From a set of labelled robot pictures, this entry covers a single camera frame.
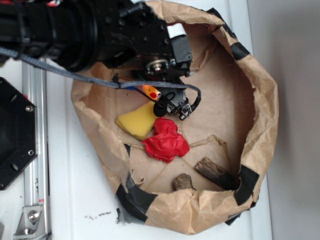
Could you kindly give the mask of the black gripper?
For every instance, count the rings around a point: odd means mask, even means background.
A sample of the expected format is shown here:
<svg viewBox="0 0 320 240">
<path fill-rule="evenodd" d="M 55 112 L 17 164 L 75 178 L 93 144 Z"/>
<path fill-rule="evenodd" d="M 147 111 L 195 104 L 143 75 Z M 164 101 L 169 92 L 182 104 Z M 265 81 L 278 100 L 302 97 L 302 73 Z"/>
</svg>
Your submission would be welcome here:
<svg viewBox="0 0 320 240">
<path fill-rule="evenodd" d="M 144 1 L 98 0 L 102 36 L 97 60 L 110 69 L 139 71 L 153 81 L 172 81 L 190 73 L 192 51 L 180 23 L 172 26 Z M 158 87 L 153 106 L 157 117 L 179 114 L 184 120 L 192 108 L 183 88 Z"/>
</svg>

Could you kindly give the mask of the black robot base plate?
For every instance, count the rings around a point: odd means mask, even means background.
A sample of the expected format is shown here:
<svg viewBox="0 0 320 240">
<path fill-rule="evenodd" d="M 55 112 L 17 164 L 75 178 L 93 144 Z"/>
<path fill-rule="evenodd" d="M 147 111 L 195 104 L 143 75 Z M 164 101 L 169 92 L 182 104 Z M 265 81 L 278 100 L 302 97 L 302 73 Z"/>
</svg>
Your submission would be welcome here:
<svg viewBox="0 0 320 240">
<path fill-rule="evenodd" d="M 0 189 L 6 190 L 37 156 L 36 110 L 0 78 Z"/>
</svg>

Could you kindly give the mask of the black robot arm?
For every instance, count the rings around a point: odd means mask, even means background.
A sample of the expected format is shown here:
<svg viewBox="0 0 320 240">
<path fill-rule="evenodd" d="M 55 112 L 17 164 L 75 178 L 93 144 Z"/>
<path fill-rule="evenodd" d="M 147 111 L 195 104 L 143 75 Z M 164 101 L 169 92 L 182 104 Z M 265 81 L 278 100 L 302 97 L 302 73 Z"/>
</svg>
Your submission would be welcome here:
<svg viewBox="0 0 320 240">
<path fill-rule="evenodd" d="M 48 58 L 68 72 L 96 62 L 127 69 L 159 90 L 154 113 L 189 117 L 182 76 L 192 53 L 185 34 L 171 37 L 167 23 L 145 2 L 129 0 L 3 0 L 0 3 L 0 60 Z"/>
</svg>

